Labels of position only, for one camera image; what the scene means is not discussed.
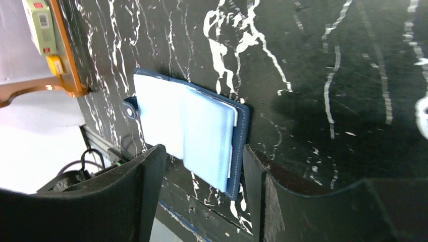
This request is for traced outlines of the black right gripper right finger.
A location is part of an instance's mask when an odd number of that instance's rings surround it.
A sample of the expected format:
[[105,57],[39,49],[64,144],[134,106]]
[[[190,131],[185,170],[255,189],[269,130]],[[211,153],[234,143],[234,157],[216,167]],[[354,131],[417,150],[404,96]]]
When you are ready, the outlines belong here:
[[427,180],[362,179],[332,191],[246,145],[254,241],[427,241]]

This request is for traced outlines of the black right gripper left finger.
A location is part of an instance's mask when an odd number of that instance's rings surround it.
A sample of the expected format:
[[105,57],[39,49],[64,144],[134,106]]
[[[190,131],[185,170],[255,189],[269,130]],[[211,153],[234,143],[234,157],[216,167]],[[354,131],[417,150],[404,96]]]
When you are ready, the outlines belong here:
[[1,190],[1,241],[149,241],[166,161],[158,144],[61,192]]

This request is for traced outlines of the blue leather card holder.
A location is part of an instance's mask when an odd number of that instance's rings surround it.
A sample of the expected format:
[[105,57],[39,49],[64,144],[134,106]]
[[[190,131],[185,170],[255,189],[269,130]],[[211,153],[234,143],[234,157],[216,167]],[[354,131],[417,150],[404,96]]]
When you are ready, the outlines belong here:
[[124,100],[139,119],[143,139],[168,154],[214,189],[235,200],[240,190],[250,109],[193,83],[142,68],[133,76],[135,95]]

